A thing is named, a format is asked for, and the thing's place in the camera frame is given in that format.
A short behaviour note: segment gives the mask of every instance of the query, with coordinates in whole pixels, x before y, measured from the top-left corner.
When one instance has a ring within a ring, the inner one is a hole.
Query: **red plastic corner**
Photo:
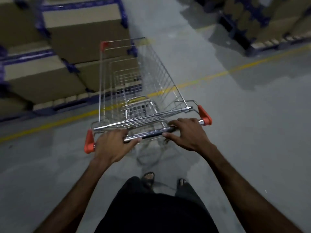
[[[84,143],[84,152],[87,154],[94,152],[94,143],[93,132],[91,129],[88,129]]]
[[[198,105],[197,109],[199,110],[199,115],[200,115],[201,119],[203,119],[203,121],[204,121],[204,126],[212,125],[213,120],[208,115],[208,113],[203,109],[203,107],[201,105]]]
[[[100,43],[100,50],[101,50],[102,52],[104,52],[105,49],[107,48],[107,46],[108,46],[108,43],[107,43],[107,42],[101,42],[101,43]]]

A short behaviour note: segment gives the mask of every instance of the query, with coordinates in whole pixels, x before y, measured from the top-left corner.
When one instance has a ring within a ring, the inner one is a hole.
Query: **white label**
[[[271,4],[272,0],[259,0],[258,2],[263,6],[267,7]]]

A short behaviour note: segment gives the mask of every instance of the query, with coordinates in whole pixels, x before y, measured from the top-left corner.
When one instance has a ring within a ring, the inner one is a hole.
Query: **dark gray pants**
[[[146,181],[141,180],[137,176],[133,176],[130,179],[128,179],[126,181],[126,183],[121,187],[121,189],[118,191],[115,199],[119,195],[135,194],[135,193],[154,193],[154,191],[148,186]],[[203,204],[202,200],[196,194],[196,192],[194,191],[194,189],[192,188],[192,186],[188,182],[183,184],[179,188],[177,188],[175,196],[179,197],[179,198],[183,198],[183,199],[189,200],[189,201],[192,201],[192,202],[198,204],[199,206],[201,206],[201,208],[204,208],[207,211],[207,209],[206,209],[205,205]]]

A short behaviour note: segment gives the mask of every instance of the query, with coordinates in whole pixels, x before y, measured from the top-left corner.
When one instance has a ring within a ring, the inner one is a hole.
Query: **gray floor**
[[[192,0],[124,3],[132,35],[151,39],[176,84],[258,60],[243,57],[240,46],[215,25],[216,15],[202,13]],[[205,130],[223,155],[305,232],[311,232],[310,62],[310,51],[301,51],[181,89],[185,98],[200,102],[213,118]],[[94,108],[2,125],[0,136]],[[92,157],[84,154],[83,144],[95,119],[87,117],[0,144],[1,232],[31,232],[69,191]],[[94,232],[123,183],[146,171],[155,172],[156,192],[173,194],[177,178],[188,179],[220,233],[243,232],[205,161],[173,143],[163,146],[162,141],[138,145],[107,170],[78,232]]]

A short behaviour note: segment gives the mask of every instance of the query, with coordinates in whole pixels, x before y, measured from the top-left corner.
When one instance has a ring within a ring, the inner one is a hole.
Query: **forearm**
[[[99,167],[92,160],[71,191],[34,232],[75,232],[97,182],[108,167]]]
[[[250,232],[301,231],[263,198],[222,156],[216,146],[208,145],[201,155],[215,173],[240,223]]]

